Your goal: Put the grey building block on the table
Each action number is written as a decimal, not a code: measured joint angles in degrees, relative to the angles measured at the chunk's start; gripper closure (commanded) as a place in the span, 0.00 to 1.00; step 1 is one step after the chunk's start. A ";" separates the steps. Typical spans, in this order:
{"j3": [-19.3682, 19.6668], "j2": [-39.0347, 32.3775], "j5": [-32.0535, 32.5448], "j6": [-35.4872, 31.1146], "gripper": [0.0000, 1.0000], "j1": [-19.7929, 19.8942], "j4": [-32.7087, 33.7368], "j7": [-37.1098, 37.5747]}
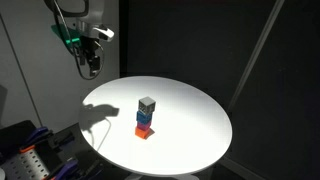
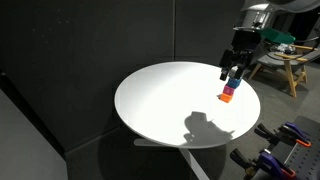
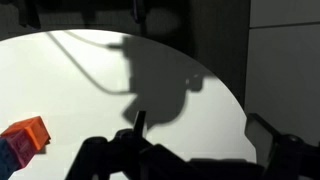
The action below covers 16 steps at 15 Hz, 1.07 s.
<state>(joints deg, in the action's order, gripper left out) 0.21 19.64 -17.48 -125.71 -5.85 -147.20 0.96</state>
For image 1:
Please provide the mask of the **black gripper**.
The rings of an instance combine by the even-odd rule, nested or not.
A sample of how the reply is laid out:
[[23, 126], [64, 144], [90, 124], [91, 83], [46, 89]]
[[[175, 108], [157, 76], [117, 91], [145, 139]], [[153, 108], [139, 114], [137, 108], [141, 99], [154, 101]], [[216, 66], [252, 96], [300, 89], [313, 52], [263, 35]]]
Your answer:
[[86, 36], [80, 37], [80, 65], [85, 65], [85, 58], [89, 60], [89, 74], [95, 76], [100, 71], [100, 57], [96, 56], [97, 39]]

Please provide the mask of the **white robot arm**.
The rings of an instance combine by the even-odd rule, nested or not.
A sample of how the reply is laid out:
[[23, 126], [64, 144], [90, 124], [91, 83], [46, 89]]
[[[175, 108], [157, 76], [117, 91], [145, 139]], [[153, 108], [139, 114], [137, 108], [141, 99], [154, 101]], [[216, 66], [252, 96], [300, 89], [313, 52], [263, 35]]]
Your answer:
[[77, 12], [63, 9], [58, 0], [43, 1], [53, 13], [52, 30], [73, 56], [80, 77], [95, 79], [104, 66], [105, 53], [100, 41], [114, 37], [114, 32], [102, 22], [104, 1], [81, 0], [83, 7]]

